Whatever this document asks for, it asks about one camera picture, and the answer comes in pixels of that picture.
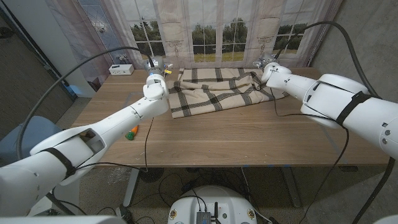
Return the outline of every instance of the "gray wall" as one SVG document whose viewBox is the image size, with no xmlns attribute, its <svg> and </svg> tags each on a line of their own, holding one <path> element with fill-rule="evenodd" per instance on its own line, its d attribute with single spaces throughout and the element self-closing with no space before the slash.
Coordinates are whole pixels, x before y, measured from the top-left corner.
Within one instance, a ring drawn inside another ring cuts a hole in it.
<svg viewBox="0 0 398 224">
<path fill-rule="evenodd" d="M 347 30 L 377 93 L 398 103 L 398 1 L 345 0 L 335 22 Z M 360 82 L 344 37 L 334 27 L 327 33 L 312 67 Z"/>
<path fill-rule="evenodd" d="M 77 64 L 69 42 L 45 0 L 4 0 L 4 2 L 62 75 Z M 78 96 L 94 96 L 95 91 L 87 83 L 80 69 L 73 72 L 66 80 Z"/>
</svg>

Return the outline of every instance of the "blue chair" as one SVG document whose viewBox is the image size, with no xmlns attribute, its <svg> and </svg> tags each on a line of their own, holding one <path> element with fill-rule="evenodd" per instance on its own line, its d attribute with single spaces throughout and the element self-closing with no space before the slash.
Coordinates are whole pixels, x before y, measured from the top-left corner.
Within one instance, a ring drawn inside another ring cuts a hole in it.
<svg viewBox="0 0 398 224">
<path fill-rule="evenodd" d="M 0 167 L 16 162 L 16 142 L 22 124 L 14 128 L 6 137 L 0 141 Z M 62 131 L 53 122 L 41 116 L 33 116 L 26 127 L 24 137 L 22 138 L 22 156 L 30 156 L 30 150 L 51 135 Z"/>
</svg>

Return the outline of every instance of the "orange object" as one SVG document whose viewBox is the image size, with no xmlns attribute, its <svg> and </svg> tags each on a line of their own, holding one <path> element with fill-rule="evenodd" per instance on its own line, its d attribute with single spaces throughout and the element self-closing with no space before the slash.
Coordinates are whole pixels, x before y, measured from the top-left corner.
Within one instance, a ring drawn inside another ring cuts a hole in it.
<svg viewBox="0 0 398 224">
<path fill-rule="evenodd" d="M 133 132 L 133 133 L 134 133 L 134 135 L 136 135 L 136 134 L 137 134 L 137 131 L 138 131 L 138 125 L 137 125 L 137 126 L 135 126 L 133 129 L 131 129 L 131 132 Z"/>
</svg>

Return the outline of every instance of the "window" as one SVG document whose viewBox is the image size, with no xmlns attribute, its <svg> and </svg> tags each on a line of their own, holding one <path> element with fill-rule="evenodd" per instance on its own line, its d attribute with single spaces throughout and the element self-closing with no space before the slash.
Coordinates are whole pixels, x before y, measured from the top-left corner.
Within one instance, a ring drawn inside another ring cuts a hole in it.
<svg viewBox="0 0 398 224">
<path fill-rule="evenodd" d="M 119 41 L 101 7 L 100 0 L 79 0 L 79 4 L 86 13 L 105 49 L 109 50 L 120 47 Z M 124 50 L 118 50 L 109 54 L 115 64 L 130 63 Z"/>
<path fill-rule="evenodd" d="M 194 61 L 216 62 L 217 1 L 189 0 L 188 8 Z"/>
<path fill-rule="evenodd" d="M 299 30 L 307 26 L 317 0 L 287 0 L 284 15 L 280 23 L 279 31 L 276 37 L 273 54 L 283 49 L 282 54 L 296 54 L 303 39 L 304 31 L 295 37 L 291 43 L 285 44 Z"/>
<path fill-rule="evenodd" d="M 119 0 L 139 49 L 166 58 L 152 0 Z"/>
<path fill-rule="evenodd" d="M 224 1 L 222 62 L 243 61 L 252 0 Z"/>
</svg>

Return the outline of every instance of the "power strip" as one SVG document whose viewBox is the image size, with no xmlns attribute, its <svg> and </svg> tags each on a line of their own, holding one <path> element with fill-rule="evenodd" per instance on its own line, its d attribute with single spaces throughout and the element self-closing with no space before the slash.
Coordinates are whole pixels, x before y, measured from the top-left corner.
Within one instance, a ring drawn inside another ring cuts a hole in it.
<svg viewBox="0 0 398 224">
<path fill-rule="evenodd" d="M 111 75 L 131 75 L 132 71 L 134 71 L 134 67 L 132 64 L 112 65 L 109 71 Z"/>
</svg>

